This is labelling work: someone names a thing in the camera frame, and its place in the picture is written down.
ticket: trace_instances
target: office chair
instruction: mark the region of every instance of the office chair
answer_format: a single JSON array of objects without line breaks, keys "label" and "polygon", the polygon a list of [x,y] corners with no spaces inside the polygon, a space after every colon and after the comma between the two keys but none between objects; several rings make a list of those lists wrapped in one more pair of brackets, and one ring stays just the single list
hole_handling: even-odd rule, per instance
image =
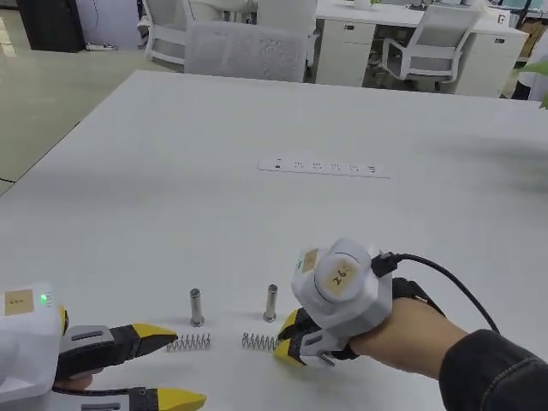
[{"label": "office chair", "polygon": [[301,82],[307,36],[226,21],[194,21],[185,73]]},{"label": "office chair", "polygon": [[480,17],[473,9],[429,6],[407,45],[384,39],[383,69],[399,80],[455,81],[462,47]]},{"label": "office chair", "polygon": [[308,36],[307,64],[314,64],[318,0],[259,0],[257,25]]},{"label": "office chair", "polygon": [[169,63],[185,63],[185,44],[191,21],[221,20],[221,12],[212,6],[189,0],[144,0],[150,21],[145,56]]}]

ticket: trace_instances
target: label sticker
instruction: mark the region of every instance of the label sticker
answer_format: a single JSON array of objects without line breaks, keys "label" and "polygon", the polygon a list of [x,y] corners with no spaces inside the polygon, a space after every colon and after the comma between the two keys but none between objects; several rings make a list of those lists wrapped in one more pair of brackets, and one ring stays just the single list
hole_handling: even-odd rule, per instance
[{"label": "label sticker", "polygon": [[314,248],[305,254],[305,263],[302,265],[302,272],[309,272],[316,265],[318,249]]},{"label": "label sticker", "polygon": [[335,270],[324,280],[326,287],[333,295],[339,296],[358,274],[358,270],[345,261],[341,261]]},{"label": "label sticker", "polygon": [[8,291],[4,295],[5,315],[17,315],[32,313],[34,311],[34,298],[31,289]]}]

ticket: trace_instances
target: electrical outlet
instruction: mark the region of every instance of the electrical outlet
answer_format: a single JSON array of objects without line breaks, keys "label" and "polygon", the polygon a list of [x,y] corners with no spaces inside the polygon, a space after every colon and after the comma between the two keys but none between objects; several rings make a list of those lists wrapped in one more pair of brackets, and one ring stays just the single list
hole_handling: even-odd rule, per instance
[{"label": "electrical outlet", "polygon": [[295,160],[293,158],[265,158],[259,161],[259,169],[332,176],[390,178],[382,169],[373,164],[345,164],[333,161]]}]

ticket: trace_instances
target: human hand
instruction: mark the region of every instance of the human hand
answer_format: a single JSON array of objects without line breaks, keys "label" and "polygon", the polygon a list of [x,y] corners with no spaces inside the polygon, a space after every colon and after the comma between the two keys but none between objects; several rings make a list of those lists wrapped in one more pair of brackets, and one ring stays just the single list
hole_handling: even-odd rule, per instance
[{"label": "human hand", "polygon": [[352,338],[349,346],[387,366],[438,379],[445,354],[466,335],[426,303],[398,298],[381,325]]},{"label": "human hand", "polygon": [[87,375],[77,379],[67,379],[55,383],[55,388],[60,390],[85,390],[92,384],[93,376]]}]

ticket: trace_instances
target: green leaf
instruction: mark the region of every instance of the green leaf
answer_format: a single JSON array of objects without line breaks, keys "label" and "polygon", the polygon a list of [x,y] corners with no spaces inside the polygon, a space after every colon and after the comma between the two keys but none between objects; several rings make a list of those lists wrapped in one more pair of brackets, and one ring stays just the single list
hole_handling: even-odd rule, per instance
[{"label": "green leaf", "polygon": [[519,68],[520,73],[537,73],[542,75],[548,75],[548,61],[531,63],[522,68]]}]

